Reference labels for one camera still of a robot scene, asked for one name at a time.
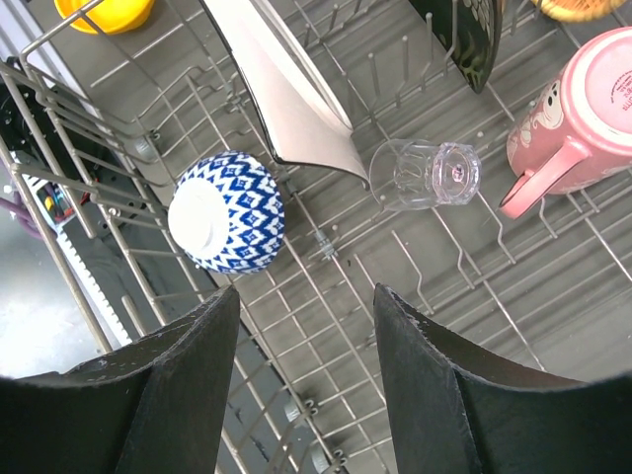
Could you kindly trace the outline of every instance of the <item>dishwasher floor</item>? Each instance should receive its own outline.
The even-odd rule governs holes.
[[[525,365],[579,380],[632,368],[631,174],[548,197],[517,221],[498,212],[515,179],[505,152],[514,121],[582,43],[632,21],[631,3],[596,22],[561,25],[530,2],[510,2],[496,67],[480,95],[449,61],[444,76],[444,50],[427,42],[407,0],[273,4],[346,108],[366,164],[385,139],[410,137],[470,143],[483,160],[481,190],[470,204],[403,213],[380,212],[353,177],[286,168],[298,193],[286,196],[285,245],[268,271],[232,279],[253,338],[288,388],[315,402],[318,435],[342,450],[346,468],[396,472],[372,336],[378,281]],[[59,22],[52,1],[33,0],[29,8],[45,31]],[[165,166],[138,168],[167,183],[154,187],[164,203],[170,180],[221,151],[222,139],[281,171],[197,1],[158,0],[137,32],[107,39],[65,29],[52,43],[97,107],[130,120],[130,129],[160,130]],[[228,91],[244,114],[227,112]],[[336,256],[322,251],[320,232]]]
[[[7,185],[0,170],[0,190]],[[65,372],[101,354],[43,242],[4,209],[0,256],[0,375]]]

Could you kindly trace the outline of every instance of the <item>colorful object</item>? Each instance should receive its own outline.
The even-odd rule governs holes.
[[[584,45],[510,133],[517,182],[501,210],[516,218],[547,193],[585,188],[632,165],[632,28]]]
[[[48,196],[43,200],[43,205],[46,207],[46,210],[52,210],[55,206],[55,201],[52,200],[52,197]]]
[[[226,151],[193,165],[169,207],[169,230],[194,262],[221,274],[267,267],[283,239],[277,184],[255,158]]]
[[[116,35],[129,32],[143,25],[149,18],[155,0],[104,0],[87,13],[104,33]],[[89,0],[55,0],[55,7],[62,18],[67,18]],[[80,18],[72,23],[75,30],[96,35],[98,32]]]
[[[542,0],[541,8],[558,22],[590,22],[619,8],[626,0]]]

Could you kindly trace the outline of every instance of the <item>black plate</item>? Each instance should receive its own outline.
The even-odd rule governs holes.
[[[433,33],[446,51],[452,48],[452,2],[409,0],[426,19],[433,14]],[[492,74],[503,25],[505,0],[458,0],[456,45],[452,60],[470,87],[480,93]]]

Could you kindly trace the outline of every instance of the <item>clear plastic cup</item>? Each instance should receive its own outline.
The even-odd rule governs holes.
[[[371,192],[387,210],[468,203],[479,190],[481,160],[473,146],[389,140],[371,160]]]

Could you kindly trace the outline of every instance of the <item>pink mug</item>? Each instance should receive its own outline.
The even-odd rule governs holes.
[[[632,166],[632,28],[586,43],[510,133],[518,175],[501,202],[511,218],[546,194],[585,188]]]

